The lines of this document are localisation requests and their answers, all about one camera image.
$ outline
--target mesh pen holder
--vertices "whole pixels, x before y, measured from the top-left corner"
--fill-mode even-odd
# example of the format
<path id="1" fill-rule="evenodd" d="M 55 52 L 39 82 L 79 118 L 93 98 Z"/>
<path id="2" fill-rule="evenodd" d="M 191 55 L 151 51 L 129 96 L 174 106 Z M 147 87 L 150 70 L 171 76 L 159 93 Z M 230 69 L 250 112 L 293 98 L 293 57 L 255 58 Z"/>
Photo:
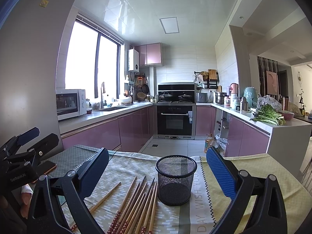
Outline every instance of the mesh pen holder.
<path id="1" fill-rule="evenodd" d="M 191 197 L 196 162 L 181 155 L 171 155 L 156 162 L 158 198 L 168 206 L 180 206 Z"/>

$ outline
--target stove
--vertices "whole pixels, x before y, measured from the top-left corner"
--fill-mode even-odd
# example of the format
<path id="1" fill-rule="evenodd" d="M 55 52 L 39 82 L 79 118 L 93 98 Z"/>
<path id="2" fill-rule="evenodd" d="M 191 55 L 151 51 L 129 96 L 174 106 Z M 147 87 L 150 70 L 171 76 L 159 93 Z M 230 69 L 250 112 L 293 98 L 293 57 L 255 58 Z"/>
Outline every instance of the stove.
<path id="1" fill-rule="evenodd" d="M 196 91 L 194 83 L 158 84 L 156 138 L 195 138 Z"/>

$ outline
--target white microwave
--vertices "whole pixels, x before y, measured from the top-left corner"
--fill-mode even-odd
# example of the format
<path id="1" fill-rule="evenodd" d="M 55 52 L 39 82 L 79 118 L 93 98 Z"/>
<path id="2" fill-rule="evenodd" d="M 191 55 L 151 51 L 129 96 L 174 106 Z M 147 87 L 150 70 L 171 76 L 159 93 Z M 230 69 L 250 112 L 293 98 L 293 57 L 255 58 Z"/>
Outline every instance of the white microwave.
<path id="1" fill-rule="evenodd" d="M 87 113 L 85 90 L 56 90 L 57 120 L 68 119 Z"/>

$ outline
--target leafy green vegetable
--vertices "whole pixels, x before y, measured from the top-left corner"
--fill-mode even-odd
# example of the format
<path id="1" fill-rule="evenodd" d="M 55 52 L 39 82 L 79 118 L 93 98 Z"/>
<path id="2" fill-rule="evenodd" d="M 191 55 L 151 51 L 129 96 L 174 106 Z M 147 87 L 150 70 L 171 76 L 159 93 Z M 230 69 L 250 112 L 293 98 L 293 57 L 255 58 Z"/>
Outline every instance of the leafy green vegetable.
<path id="1" fill-rule="evenodd" d="M 277 113 L 269 104 L 263 105 L 252 114 L 254 115 L 254 118 L 251 119 L 253 121 L 262 121 L 274 125 L 284 125 L 286 123 L 284 116 Z"/>

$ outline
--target oven handle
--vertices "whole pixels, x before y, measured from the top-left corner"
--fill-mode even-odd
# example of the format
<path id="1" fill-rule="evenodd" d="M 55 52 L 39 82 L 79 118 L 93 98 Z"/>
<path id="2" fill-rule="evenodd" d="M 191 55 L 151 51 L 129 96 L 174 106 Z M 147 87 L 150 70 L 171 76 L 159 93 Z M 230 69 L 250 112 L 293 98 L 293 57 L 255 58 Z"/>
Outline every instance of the oven handle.
<path id="1" fill-rule="evenodd" d="M 188 116 L 188 113 L 186 113 L 186 114 L 180 114 L 180 113 L 177 113 L 177 114 L 174 114 L 174 113 L 161 113 L 161 115 L 183 115 L 183 116 Z"/>

